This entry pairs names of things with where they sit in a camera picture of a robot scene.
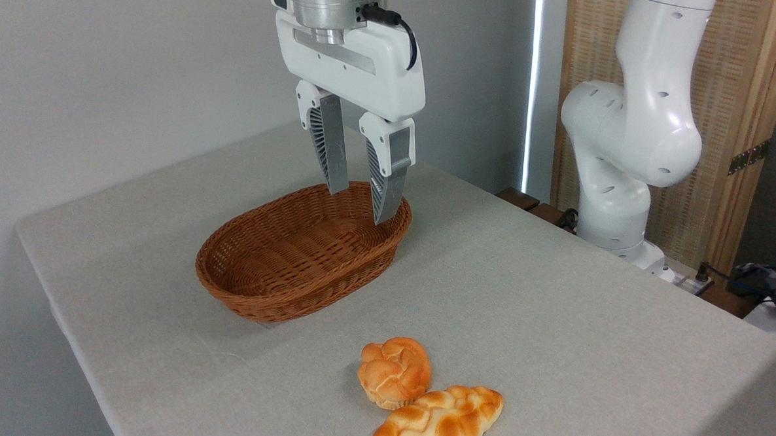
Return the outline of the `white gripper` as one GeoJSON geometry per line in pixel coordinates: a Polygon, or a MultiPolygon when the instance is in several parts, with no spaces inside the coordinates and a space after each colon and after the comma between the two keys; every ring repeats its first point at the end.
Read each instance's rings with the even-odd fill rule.
{"type": "Polygon", "coordinates": [[[371,173],[376,225],[398,209],[407,169],[415,164],[415,122],[425,108],[421,59],[412,69],[409,36],[399,27],[368,22],[346,31],[344,43],[320,43],[285,11],[275,13],[279,47],[295,88],[300,125],[309,132],[330,194],[349,187],[342,126],[345,99],[367,112],[359,120],[371,173]]]}

